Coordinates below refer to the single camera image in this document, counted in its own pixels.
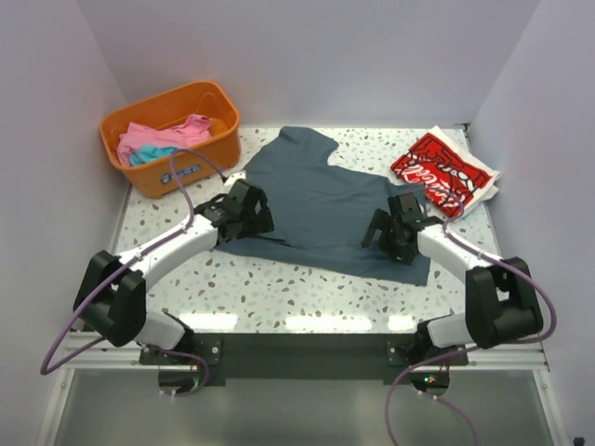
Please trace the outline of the slate blue t shirt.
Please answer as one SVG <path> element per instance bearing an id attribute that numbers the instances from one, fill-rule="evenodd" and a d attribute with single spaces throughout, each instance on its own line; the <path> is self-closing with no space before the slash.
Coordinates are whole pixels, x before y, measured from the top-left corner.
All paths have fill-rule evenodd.
<path id="1" fill-rule="evenodd" d="M 278 137 L 245 165 L 247 181 L 266 193 L 274 230 L 223 243 L 218 250 L 363 278 L 426 285 L 428 258 L 417 256 L 405 265 L 374 245 L 362 246 L 374 212 L 387 209 L 388 199 L 408 192 L 409 187 L 329 164 L 327 160 L 337 147 L 336 141 L 313 129 L 282 127 Z"/>

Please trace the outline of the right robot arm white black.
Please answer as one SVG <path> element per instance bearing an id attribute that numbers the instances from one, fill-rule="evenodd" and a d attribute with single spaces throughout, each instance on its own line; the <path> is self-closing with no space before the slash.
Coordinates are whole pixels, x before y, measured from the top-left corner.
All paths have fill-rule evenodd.
<path id="1" fill-rule="evenodd" d="M 412 192 L 390 197 L 388 206 L 374 212 L 362 246 L 376 244 L 405 265 L 425 256 L 465 288 L 463 312 L 417 325 L 414 352 L 420 362 L 436 364 L 456 346 L 488 349 L 541 332 L 544 322 L 535 285 L 522 259 L 492 256 L 467 243 L 445 221 L 425 216 Z"/>

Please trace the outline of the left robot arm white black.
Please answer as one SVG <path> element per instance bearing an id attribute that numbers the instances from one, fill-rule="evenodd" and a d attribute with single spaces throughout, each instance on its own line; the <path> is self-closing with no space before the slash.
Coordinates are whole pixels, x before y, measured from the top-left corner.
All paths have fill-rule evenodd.
<path id="1" fill-rule="evenodd" d="M 265 191 L 243 178 L 192 208 L 177 226 L 134 249 L 95 254 L 73 304 L 74 315 L 115 347 L 130 342 L 159 347 L 172 364 L 192 355 L 184 322 L 148 310 L 147 294 L 165 275 L 198 254 L 273 230 Z"/>

